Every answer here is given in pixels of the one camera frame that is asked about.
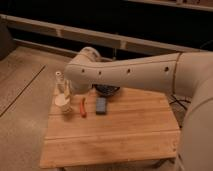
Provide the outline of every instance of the screw hole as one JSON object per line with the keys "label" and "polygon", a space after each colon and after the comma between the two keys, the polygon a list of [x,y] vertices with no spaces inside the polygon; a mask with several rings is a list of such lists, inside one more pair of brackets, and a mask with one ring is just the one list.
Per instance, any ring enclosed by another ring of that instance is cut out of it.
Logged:
{"label": "screw hole", "polygon": [[128,70],[126,71],[126,73],[127,73],[127,74],[130,74],[130,69],[128,69]]}
{"label": "screw hole", "polygon": [[164,68],[164,71],[165,71],[165,72],[168,72],[168,71],[169,71],[169,67],[165,67],[165,68]]}

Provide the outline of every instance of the circular hole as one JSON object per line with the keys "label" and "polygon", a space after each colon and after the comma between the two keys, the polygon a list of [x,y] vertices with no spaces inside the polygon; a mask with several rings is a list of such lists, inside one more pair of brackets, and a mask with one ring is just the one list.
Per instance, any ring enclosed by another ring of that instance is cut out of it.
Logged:
{"label": "circular hole", "polygon": [[61,75],[61,72],[56,72],[56,75]]}
{"label": "circular hole", "polygon": [[164,71],[165,71],[165,72],[168,72],[168,71],[169,71],[169,67],[165,67],[165,68],[164,68]]}
{"label": "circular hole", "polygon": [[128,69],[128,70],[126,71],[126,73],[127,73],[127,74],[130,74],[130,69]]}

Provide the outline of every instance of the wooden table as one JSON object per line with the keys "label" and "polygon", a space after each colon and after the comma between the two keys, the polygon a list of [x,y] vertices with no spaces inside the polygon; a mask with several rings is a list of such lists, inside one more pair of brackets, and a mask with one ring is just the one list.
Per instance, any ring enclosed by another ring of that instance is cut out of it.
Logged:
{"label": "wooden table", "polygon": [[[87,118],[79,114],[82,97]],[[107,115],[101,116],[95,114],[96,97],[94,89],[73,97],[68,115],[53,98],[42,168],[175,157],[180,130],[164,94],[123,88],[108,99]]]}

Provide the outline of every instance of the red object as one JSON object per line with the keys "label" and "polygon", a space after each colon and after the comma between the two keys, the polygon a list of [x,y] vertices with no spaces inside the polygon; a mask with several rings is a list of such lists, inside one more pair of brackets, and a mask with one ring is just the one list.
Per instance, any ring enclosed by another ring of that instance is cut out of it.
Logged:
{"label": "red object", "polygon": [[85,97],[80,102],[80,114],[83,118],[86,118],[87,113],[85,111],[84,102],[85,102]]}

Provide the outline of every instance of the cable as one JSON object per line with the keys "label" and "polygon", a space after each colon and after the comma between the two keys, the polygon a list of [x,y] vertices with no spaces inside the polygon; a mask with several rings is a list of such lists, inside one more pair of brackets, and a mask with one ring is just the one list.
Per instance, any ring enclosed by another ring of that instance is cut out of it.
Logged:
{"label": "cable", "polygon": [[174,103],[178,103],[184,110],[187,110],[187,107],[181,102],[191,103],[189,100],[186,100],[186,99],[179,100],[173,94],[171,95],[171,97],[174,99],[174,101],[170,102],[169,104],[172,105]]}
{"label": "cable", "polygon": [[206,45],[209,45],[211,43],[213,43],[213,39],[205,42],[204,44],[202,44],[199,49],[203,49]]}

